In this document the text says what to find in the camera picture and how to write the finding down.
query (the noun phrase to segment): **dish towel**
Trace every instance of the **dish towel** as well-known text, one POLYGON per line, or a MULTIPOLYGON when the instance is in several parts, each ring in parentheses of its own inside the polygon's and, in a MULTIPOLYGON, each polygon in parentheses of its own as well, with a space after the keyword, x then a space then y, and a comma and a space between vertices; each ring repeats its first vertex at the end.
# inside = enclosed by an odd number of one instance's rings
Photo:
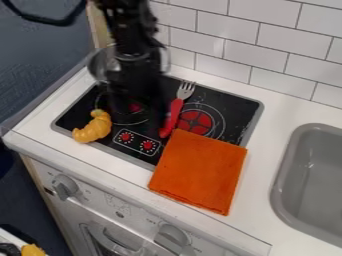
POLYGON ((149 183, 152 191, 228 215, 247 149, 176 129, 149 183))

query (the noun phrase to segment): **cable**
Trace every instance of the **cable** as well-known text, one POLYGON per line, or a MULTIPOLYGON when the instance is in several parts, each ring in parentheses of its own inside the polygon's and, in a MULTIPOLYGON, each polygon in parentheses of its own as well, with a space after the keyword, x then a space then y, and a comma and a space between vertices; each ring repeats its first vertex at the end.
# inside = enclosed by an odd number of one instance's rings
POLYGON ((72 10, 63 19, 57 20, 57 19, 51 19, 48 17, 43 17, 39 15, 22 12, 21 10, 17 8, 17 6, 15 6, 11 2, 11 0, 2 0, 2 2, 8 9, 10 9, 13 13, 20 16, 24 20, 51 25, 51 26, 57 26, 57 27, 66 27, 66 26, 72 25, 75 22, 76 18, 83 12, 85 7, 87 6, 87 0, 80 0, 80 2, 75 6, 74 10, 72 10))

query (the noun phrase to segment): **sink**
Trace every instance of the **sink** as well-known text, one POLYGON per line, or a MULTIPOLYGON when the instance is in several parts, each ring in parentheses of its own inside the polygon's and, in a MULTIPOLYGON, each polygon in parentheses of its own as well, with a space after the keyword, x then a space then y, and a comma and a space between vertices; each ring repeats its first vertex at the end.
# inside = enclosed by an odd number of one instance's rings
POLYGON ((278 217, 342 248, 342 130, 306 124, 290 139, 271 190, 278 217))

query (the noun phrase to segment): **croissant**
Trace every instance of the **croissant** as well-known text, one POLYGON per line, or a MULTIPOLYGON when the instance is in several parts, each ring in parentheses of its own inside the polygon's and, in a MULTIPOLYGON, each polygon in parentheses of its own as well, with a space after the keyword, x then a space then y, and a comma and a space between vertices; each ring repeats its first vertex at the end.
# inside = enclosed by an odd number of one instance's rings
POLYGON ((94 118, 83 129, 75 128, 72 137, 80 143, 88 143, 106 137, 112 128, 110 115, 101 110, 95 109, 90 115, 94 118))
POLYGON ((24 245, 21 248, 22 256, 45 256, 45 252, 38 248, 35 244, 24 245))

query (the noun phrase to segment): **white tile wall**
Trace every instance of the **white tile wall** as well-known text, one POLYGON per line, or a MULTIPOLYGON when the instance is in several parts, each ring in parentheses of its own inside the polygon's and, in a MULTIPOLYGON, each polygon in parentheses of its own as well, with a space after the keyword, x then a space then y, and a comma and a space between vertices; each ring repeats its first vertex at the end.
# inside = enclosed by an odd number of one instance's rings
POLYGON ((251 84, 284 94, 310 100, 316 82, 253 68, 251 84))
POLYGON ((195 10, 155 2, 151 2, 151 8, 160 24, 195 30, 195 10))
POLYGON ((224 39, 171 28, 171 46, 222 57, 224 39))
POLYGON ((318 84, 313 101, 342 108, 342 89, 326 84, 318 84))
POLYGON ((342 108, 342 0, 151 6, 173 64, 342 108))
POLYGON ((255 43, 259 23, 212 13, 198 13, 198 32, 246 43, 255 43))
POLYGON ((342 1, 341 0, 297 0, 297 2, 317 4, 317 5, 342 9, 342 1))
POLYGON ((262 24, 258 45, 298 53, 315 58, 325 58, 331 37, 262 24))
POLYGON ((251 67, 230 61, 197 54, 196 68, 198 71, 247 83, 251 67))
POLYGON ((180 5, 207 12, 227 14, 228 0, 169 0, 170 4, 180 5))
POLYGON ((169 44, 169 27, 167 26, 163 26, 163 25, 159 25, 158 26, 158 33, 156 35, 156 38, 158 41, 160 41, 161 43, 168 45, 169 44))
POLYGON ((328 60, 342 63, 342 39, 334 39, 329 52, 328 60))
POLYGON ((287 55, 285 52, 228 40, 224 52, 224 58, 227 60, 279 72, 285 68, 287 55))
POLYGON ((304 4, 298 28, 342 37, 342 10, 304 4))
POLYGON ((294 28, 299 9, 299 3, 287 1, 230 0, 229 15, 294 28))
POLYGON ((331 62, 291 55, 285 73, 342 87, 342 65, 331 62))
POLYGON ((172 63, 181 67, 195 68, 195 53, 169 47, 172 63))

